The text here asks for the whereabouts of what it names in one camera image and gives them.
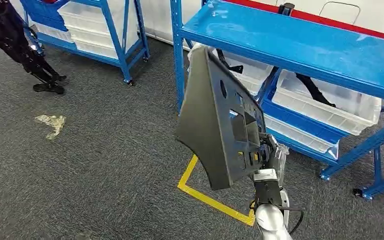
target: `shelf post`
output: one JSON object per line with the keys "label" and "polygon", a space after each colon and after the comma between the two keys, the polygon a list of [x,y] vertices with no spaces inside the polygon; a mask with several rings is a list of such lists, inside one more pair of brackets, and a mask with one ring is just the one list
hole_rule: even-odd
{"label": "shelf post", "polygon": [[[125,36],[123,34],[123,47],[122,47],[120,44],[119,36],[117,35],[116,27],[114,26],[113,16],[111,16],[111,11],[110,11],[110,7],[108,6],[108,2],[107,0],[100,0],[100,3],[101,3],[102,14],[105,17],[106,24],[108,25],[109,34],[111,35],[111,39],[114,44],[115,51],[117,52],[118,61],[120,62],[120,68],[124,76],[124,82],[130,83],[130,81],[132,80],[132,77],[130,76],[129,67],[126,62],[126,54],[125,54],[126,39],[124,39]],[[126,12],[126,9],[128,12],[129,0],[125,0],[124,7],[125,7],[125,12]],[[124,16],[124,23],[123,23],[124,26],[126,26],[126,18],[127,16]]]}
{"label": "shelf post", "polygon": [[148,60],[151,56],[150,47],[148,45],[147,35],[145,33],[145,22],[142,15],[142,7],[140,0],[134,0],[134,7],[136,8],[137,21],[139,24],[140,39],[142,40],[142,46],[145,48],[144,60]]}
{"label": "shelf post", "polygon": [[174,47],[174,72],[177,87],[177,110],[180,113],[185,91],[185,72],[183,65],[183,37],[180,35],[182,22],[182,1],[170,0],[171,7],[171,26],[173,30]]}

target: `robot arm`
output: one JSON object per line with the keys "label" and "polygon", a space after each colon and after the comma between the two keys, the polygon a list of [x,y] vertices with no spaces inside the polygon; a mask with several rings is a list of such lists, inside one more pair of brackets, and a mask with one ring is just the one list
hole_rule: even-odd
{"label": "robot arm", "polygon": [[[269,158],[266,164],[253,174],[255,187],[254,213],[261,239],[263,240],[292,240],[291,234],[298,228],[304,217],[300,209],[283,207],[282,198],[283,174],[281,170],[285,164],[285,151],[276,139],[267,133],[260,134],[261,144],[269,147]],[[292,229],[288,232],[287,225],[289,211],[301,211],[301,217]]]}

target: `yellow floor tape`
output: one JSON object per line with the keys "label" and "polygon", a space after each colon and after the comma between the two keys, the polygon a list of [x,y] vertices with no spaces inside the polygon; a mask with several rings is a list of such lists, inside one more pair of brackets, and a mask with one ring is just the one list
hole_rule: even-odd
{"label": "yellow floor tape", "polygon": [[184,191],[185,193],[191,195],[192,197],[210,205],[211,207],[213,207],[215,209],[222,211],[223,213],[231,216],[232,218],[235,218],[235,219],[237,219],[237,220],[239,220],[245,224],[253,226],[254,221],[256,219],[254,216],[253,210],[249,210],[248,216],[244,215],[244,214],[224,205],[223,203],[220,203],[220,202],[212,199],[211,197],[206,196],[206,195],[200,193],[199,191],[191,188],[190,186],[186,185],[186,182],[188,181],[189,177],[191,176],[192,170],[194,170],[194,167],[197,164],[197,162],[198,162],[198,157],[196,155],[193,155],[192,159],[189,162],[189,165],[186,168],[186,171],[183,173],[183,176],[181,176],[181,179],[180,179],[179,183],[177,184],[177,187],[179,189],[181,189],[182,191]]}

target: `gray carpet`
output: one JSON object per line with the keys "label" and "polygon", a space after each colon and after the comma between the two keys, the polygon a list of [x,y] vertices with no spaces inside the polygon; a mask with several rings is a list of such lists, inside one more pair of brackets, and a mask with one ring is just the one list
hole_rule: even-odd
{"label": "gray carpet", "polygon": [[[258,239],[255,227],[177,188],[192,153],[174,139],[173,49],[155,40],[150,48],[130,87],[116,67],[48,47],[49,63],[68,75],[65,95],[33,92],[37,81],[0,50],[0,239]],[[67,117],[55,140],[34,122],[42,114]],[[341,150],[378,127],[344,139]],[[323,167],[288,157],[291,204],[306,208],[294,238],[384,239],[384,194],[352,195],[373,181],[372,155],[329,182],[318,178]],[[249,179],[210,191],[200,164],[188,185],[244,213],[254,193]]]}

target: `white storage box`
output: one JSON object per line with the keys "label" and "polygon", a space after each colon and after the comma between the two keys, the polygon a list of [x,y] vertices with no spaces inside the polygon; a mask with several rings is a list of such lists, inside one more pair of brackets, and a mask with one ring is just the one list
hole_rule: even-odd
{"label": "white storage box", "polygon": [[378,123],[382,108],[380,98],[315,78],[312,81],[336,108],[314,100],[295,73],[284,69],[272,101],[353,135]]}
{"label": "white storage box", "polygon": [[37,31],[39,33],[43,33],[57,39],[61,39],[69,43],[73,43],[73,39],[69,31],[61,31],[59,29],[40,24],[38,22],[35,22],[34,25],[36,26]]}
{"label": "white storage box", "polygon": [[327,142],[321,138],[309,134],[299,128],[280,121],[274,117],[264,114],[265,126],[279,134],[284,135],[298,143],[305,145],[311,149],[314,149],[320,153],[326,153],[328,149],[335,146],[330,142]]}
{"label": "white storage box", "polygon": [[88,53],[93,53],[96,55],[101,55],[113,59],[119,59],[117,57],[117,52],[113,47],[110,46],[104,46],[104,45],[97,45],[93,44],[91,42],[85,42],[80,39],[75,38],[74,36],[72,37],[75,45],[77,46],[77,49],[80,51],[88,52]]}
{"label": "white storage box", "polygon": [[[126,42],[123,42],[124,6],[118,2],[115,6],[110,5],[110,9],[120,45],[128,51],[139,39],[134,1],[129,2]],[[81,41],[80,45],[90,43],[114,49],[107,22],[99,7],[69,1],[58,12],[64,19],[64,24],[71,32],[73,39]]]}
{"label": "white storage box", "polygon": [[[203,46],[203,44],[196,43],[191,51],[200,46]],[[210,51],[214,55],[218,55],[216,49],[210,48]],[[256,96],[263,85],[264,80],[266,80],[272,71],[273,66],[227,51],[223,51],[223,55],[230,67],[243,65],[242,74],[235,71],[230,72],[243,84],[251,95]]]}
{"label": "white storage box", "polygon": [[[122,6],[117,11],[111,9],[111,16],[114,23],[118,23],[119,21],[123,22],[123,8]],[[58,9],[58,13],[64,19],[65,25],[95,32],[110,33],[107,21],[99,7],[69,1]]]}

